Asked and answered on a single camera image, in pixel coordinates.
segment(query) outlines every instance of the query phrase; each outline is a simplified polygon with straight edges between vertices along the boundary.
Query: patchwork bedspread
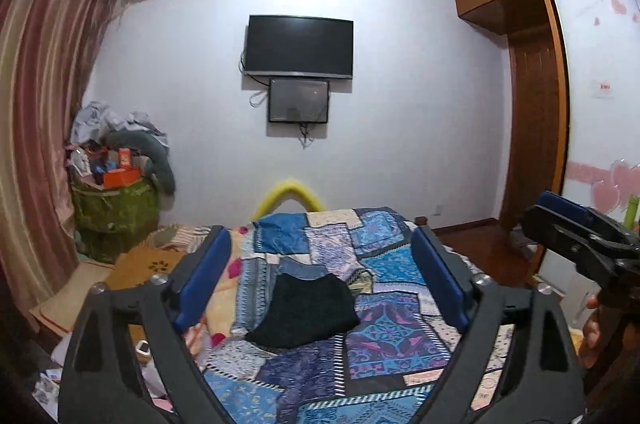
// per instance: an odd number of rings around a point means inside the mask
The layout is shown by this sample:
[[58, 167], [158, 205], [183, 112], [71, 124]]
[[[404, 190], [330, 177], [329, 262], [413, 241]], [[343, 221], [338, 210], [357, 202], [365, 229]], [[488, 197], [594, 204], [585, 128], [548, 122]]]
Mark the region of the patchwork bedspread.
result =
[[[204, 372], [237, 423], [409, 422], [460, 339], [414, 263], [413, 230], [389, 208], [270, 214], [254, 222], [241, 242], [231, 337], [210, 351]], [[243, 337], [264, 318], [277, 275], [295, 274], [296, 264], [316, 266], [306, 274], [329, 271], [346, 282], [360, 324], [273, 354]], [[489, 403], [512, 331], [500, 329], [473, 409]]]

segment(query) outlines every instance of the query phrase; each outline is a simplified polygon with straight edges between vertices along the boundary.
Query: silver bolt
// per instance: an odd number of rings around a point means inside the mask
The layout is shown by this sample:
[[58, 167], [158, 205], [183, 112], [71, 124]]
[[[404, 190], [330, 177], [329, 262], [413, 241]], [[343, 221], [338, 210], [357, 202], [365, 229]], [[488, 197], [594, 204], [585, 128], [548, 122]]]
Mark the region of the silver bolt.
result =
[[154, 285], [164, 285], [169, 281], [169, 277], [164, 272], [161, 272], [160, 274], [152, 274], [149, 281]]
[[489, 285], [494, 280], [488, 274], [484, 274], [483, 272], [479, 272], [474, 275], [473, 281], [476, 285], [480, 285], [482, 287]]
[[109, 290], [109, 286], [105, 282], [99, 281], [91, 285], [89, 294], [102, 294], [105, 290]]
[[549, 296], [550, 294], [554, 293], [551, 285], [548, 285], [547, 283], [538, 283], [538, 286], [536, 288], [538, 289], [538, 292], [544, 294], [545, 296]]

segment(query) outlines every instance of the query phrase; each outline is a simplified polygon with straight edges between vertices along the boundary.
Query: wall-mounted monitor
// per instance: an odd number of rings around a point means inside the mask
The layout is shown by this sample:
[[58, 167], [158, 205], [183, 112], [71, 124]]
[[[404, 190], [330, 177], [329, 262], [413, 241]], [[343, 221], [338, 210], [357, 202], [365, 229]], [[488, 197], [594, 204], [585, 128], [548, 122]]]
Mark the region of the wall-mounted monitor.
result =
[[250, 16], [244, 72], [252, 76], [353, 77], [353, 21]]
[[277, 78], [269, 87], [269, 122], [325, 124], [329, 117], [329, 83]]

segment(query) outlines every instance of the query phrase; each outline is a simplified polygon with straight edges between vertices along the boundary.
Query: striped curtain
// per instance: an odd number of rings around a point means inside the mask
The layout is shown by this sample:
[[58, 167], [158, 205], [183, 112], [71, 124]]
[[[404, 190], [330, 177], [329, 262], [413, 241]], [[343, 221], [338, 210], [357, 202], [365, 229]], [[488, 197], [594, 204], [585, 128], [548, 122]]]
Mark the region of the striped curtain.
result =
[[65, 141], [116, 0], [0, 0], [0, 260], [18, 308], [78, 265]]

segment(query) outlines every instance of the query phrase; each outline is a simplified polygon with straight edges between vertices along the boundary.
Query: yellow arch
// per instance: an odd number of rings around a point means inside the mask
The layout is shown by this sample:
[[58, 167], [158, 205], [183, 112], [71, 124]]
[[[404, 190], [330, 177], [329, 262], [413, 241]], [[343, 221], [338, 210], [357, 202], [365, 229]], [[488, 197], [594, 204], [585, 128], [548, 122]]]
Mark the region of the yellow arch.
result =
[[265, 214], [271, 213], [278, 201], [288, 194], [296, 195], [307, 211], [324, 211], [320, 200], [318, 200], [318, 197], [316, 197], [309, 188], [293, 179], [287, 179], [278, 182], [273, 189], [267, 193], [267, 196], [264, 197], [264, 200], [255, 210], [252, 220], [257, 220]]

